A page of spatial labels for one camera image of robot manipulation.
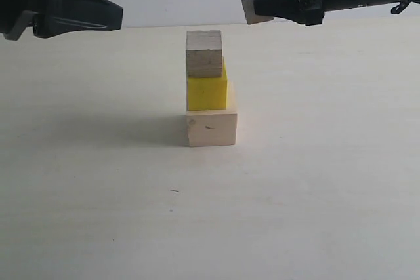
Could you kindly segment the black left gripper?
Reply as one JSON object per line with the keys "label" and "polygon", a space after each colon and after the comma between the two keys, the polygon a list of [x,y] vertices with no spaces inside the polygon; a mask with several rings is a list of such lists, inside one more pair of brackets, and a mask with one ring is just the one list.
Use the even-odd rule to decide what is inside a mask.
{"label": "black left gripper", "polygon": [[123,8],[109,0],[1,0],[1,34],[17,41],[27,27],[38,38],[120,30]]}

